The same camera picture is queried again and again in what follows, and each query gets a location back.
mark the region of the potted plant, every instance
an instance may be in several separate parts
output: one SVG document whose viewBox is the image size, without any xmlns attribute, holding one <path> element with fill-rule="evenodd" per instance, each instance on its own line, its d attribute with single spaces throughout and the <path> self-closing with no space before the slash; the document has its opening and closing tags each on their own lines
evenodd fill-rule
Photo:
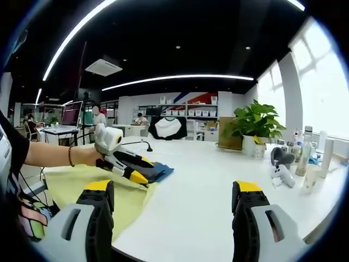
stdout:
<svg viewBox="0 0 349 262">
<path fill-rule="evenodd" d="M 275 119 L 278 113 L 272 105 L 261 105 L 254 100 L 250 106 L 236 108 L 236 118 L 230 126 L 232 136 L 243 136 L 243 151 L 250 156 L 254 155 L 255 142 L 253 136 L 259 138 L 281 137 L 281 130 L 286 128 Z"/>
<path fill-rule="evenodd" d="M 57 122 L 58 122 L 58 117 L 57 116 L 52 116 L 50 118 L 51 127 L 53 127 Z"/>
</svg>

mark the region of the yellow cloth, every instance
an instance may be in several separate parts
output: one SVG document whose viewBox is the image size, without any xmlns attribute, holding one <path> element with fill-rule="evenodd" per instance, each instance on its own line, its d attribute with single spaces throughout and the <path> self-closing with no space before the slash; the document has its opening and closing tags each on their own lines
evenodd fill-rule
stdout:
<svg viewBox="0 0 349 262">
<path fill-rule="evenodd" d="M 84 187 L 95 181 L 111 179 L 114 181 L 114 240 L 142 212 L 152 196 L 157 183 L 145 188 L 126 178 L 100 168 L 77 165 L 60 171 L 45 172 L 50 195 L 60 209 L 67 204 L 76 203 Z"/>
</svg>

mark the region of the black ceiling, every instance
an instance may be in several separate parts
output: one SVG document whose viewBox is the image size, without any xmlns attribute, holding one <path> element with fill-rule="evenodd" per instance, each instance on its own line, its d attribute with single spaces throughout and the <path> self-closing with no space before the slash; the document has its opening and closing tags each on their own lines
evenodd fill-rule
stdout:
<svg viewBox="0 0 349 262">
<path fill-rule="evenodd" d="M 83 68 L 108 55 L 119 61 L 123 70 L 107 77 L 83 71 L 84 88 L 102 89 L 178 74 L 257 78 L 287 53 L 288 42 L 306 19 L 306 12 L 286 0 L 117 0 L 79 31 L 43 82 L 45 70 L 63 39 L 100 2 L 52 1 L 29 24 L 26 42 L 8 64 L 14 78 L 11 103 L 34 103 L 41 87 L 39 101 L 53 97 L 65 103 L 73 99 L 85 43 Z M 158 92 L 245 93 L 254 84 L 244 80 L 161 80 L 102 94 L 103 100 L 112 100 Z"/>
</svg>

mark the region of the bracelet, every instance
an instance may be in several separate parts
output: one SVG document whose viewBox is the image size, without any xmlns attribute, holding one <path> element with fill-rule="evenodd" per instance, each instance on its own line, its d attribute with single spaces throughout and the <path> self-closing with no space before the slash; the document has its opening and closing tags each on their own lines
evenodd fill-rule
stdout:
<svg viewBox="0 0 349 262">
<path fill-rule="evenodd" d="M 69 157 L 69 164 L 70 164 L 72 167 L 74 167 L 75 165 L 73 165 L 73 163 L 71 162 L 71 146 L 69 147 L 68 157 Z"/>
</svg>

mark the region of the window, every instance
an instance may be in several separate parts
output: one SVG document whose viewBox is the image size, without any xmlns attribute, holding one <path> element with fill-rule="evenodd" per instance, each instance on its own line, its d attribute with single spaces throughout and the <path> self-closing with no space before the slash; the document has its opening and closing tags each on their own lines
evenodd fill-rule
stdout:
<svg viewBox="0 0 349 262">
<path fill-rule="evenodd" d="M 280 68 L 275 62 L 258 80 L 258 102 L 275 107 L 279 117 L 277 120 L 286 125 L 285 94 L 282 86 Z"/>
<path fill-rule="evenodd" d="M 349 138 L 349 91 L 344 67 L 330 38 L 309 20 L 291 44 L 302 94 L 303 125 L 313 132 Z"/>
</svg>

